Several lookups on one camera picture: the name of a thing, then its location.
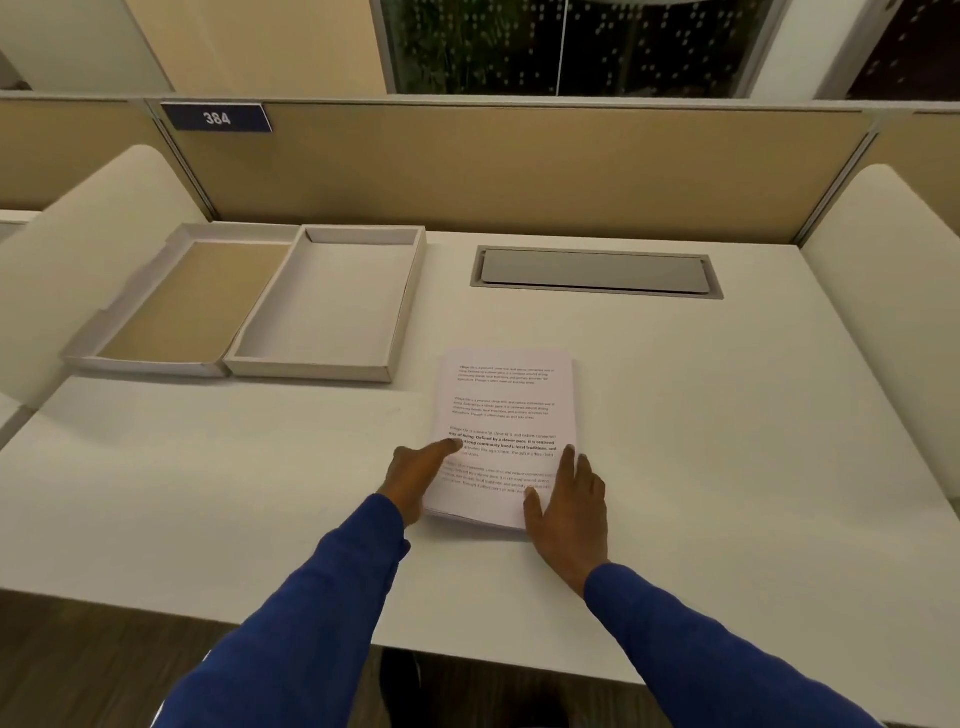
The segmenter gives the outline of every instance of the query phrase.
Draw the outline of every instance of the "window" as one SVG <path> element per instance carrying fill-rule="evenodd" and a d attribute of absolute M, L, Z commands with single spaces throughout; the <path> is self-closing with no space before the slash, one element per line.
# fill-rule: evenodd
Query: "window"
<path fill-rule="evenodd" d="M 379 1 L 399 93 L 718 98 L 738 95 L 785 5 Z"/>

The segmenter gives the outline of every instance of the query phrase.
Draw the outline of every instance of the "blue sleeve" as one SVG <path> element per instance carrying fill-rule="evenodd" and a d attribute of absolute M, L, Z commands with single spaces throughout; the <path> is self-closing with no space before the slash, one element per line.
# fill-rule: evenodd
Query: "blue sleeve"
<path fill-rule="evenodd" d="M 344 726 L 396 568 L 403 518 L 370 496 L 167 697 L 156 728 Z"/>
<path fill-rule="evenodd" d="M 879 725 L 826 685 L 735 637 L 626 567 L 595 569 L 584 599 L 676 728 Z"/>

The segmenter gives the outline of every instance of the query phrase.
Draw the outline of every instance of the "blue sign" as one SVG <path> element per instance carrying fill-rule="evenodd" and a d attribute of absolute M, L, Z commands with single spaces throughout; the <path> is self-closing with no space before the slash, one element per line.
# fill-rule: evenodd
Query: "blue sign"
<path fill-rule="evenodd" d="M 274 130 L 263 104 L 165 101 L 160 105 L 178 132 L 270 133 Z"/>

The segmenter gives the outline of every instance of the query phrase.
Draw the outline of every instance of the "dark floor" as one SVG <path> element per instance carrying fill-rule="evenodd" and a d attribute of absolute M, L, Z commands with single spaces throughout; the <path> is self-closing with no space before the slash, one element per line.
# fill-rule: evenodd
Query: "dark floor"
<path fill-rule="evenodd" d="M 230 625 L 0 591 L 0 726 L 149 726 L 177 679 Z M 389 728 L 374 648 L 351 728 Z M 513 695 L 559 691 L 574 726 L 670 723 L 641 687 L 425 655 L 423 684 L 438 728 L 494 728 Z"/>

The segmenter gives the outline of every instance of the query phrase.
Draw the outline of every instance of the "white number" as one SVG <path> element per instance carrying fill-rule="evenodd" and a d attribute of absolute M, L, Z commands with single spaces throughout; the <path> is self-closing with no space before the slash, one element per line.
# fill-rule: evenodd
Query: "white number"
<path fill-rule="evenodd" d="M 218 127 L 222 127 L 224 124 L 230 124 L 230 117 L 227 116 L 226 112 L 217 113 L 214 111 L 213 113 L 210 113 L 208 111 L 204 111 L 204 119 L 206 120 L 207 124 Z"/>

